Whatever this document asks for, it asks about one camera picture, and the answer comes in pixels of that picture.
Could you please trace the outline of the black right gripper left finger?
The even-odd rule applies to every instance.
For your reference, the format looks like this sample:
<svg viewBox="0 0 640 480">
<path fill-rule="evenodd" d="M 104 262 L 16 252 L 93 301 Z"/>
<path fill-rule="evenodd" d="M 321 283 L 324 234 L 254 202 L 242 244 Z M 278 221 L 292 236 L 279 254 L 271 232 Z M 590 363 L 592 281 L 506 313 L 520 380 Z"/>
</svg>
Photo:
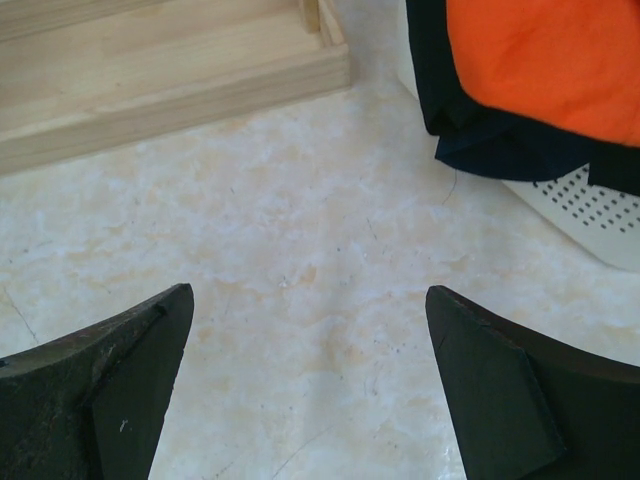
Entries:
<svg viewBox="0 0 640 480">
<path fill-rule="evenodd" d="M 148 478 L 193 314 L 177 284 L 2 358 L 2 478 Z"/>
</svg>

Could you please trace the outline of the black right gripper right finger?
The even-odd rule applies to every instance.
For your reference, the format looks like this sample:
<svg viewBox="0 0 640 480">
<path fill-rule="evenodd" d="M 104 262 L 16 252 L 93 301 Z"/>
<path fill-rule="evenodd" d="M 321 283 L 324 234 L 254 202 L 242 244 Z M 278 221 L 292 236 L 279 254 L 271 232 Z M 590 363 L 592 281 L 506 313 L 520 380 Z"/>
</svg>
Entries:
<svg viewBox="0 0 640 480">
<path fill-rule="evenodd" d="M 638 478 L 638 367 L 445 286 L 428 289 L 425 310 L 467 478 Z"/>
</svg>

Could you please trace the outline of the navy t shirt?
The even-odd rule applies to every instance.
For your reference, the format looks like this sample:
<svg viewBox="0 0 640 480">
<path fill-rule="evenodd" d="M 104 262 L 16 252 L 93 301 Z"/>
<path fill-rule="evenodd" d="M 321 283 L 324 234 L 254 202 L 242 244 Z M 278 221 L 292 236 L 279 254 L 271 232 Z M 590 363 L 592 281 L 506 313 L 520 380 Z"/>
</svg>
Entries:
<svg viewBox="0 0 640 480">
<path fill-rule="evenodd" d="M 485 178 L 549 181 L 589 163 L 596 143 L 554 128 L 517 125 L 498 133 L 463 132 L 442 137 L 435 158 Z"/>
</svg>

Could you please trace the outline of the black orange t shirt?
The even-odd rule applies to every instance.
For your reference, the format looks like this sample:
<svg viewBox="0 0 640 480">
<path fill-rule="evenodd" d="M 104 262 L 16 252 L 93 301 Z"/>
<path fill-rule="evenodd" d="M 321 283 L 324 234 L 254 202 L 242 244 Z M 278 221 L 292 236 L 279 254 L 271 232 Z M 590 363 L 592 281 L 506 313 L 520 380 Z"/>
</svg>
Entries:
<svg viewBox="0 0 640 480">
<path fill-rule="evenodd" d="M 417 88 L 424 123 L 429 134 L 454 136 L 463 132 L 498 133 L 517 125 L 554 128 L 516 114 L 485 107 L 462 88 L 446 27 L 443 1 L 405 1 L 409 63 Z M 639 193 L 639 150 L 619 144 L 583 138 L 596 143 L 589 163 L 588 182 L 622 193 Z"/>
</svg>

